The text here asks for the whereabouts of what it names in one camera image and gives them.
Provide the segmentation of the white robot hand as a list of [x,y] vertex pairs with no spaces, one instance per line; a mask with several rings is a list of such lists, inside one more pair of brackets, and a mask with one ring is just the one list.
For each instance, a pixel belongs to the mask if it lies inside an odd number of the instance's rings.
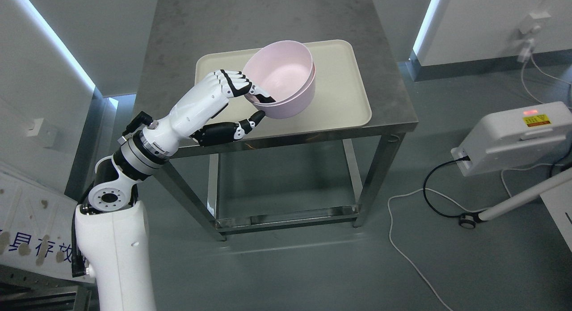
[[178,146],[182,140],[192,138],[200,146],[208,147],[241,140],[265,118],[264,111],[257,111],[237,123],[205,125],[234,97],[245,97],[251,103],[276,103],[267,91],[253,86],[241,71],[217,69],[192,87],[169,114],[159,120],[156,144]]

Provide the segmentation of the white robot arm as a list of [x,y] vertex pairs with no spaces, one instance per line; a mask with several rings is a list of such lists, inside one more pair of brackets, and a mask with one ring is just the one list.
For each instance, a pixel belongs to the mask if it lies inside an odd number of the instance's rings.
[[127,126],[120,148],[96,164],[96,176],[74,209],[71,274],[97,282],[102,311],[155,311],[148,250],[148,223],[137,184],[169,162],[180,141],[200,146],[241,140],[265,117],[208,124],[229,99],[251,95],[274,102],[269,92],[240,71],[211,71],[164,118],[140,112]]

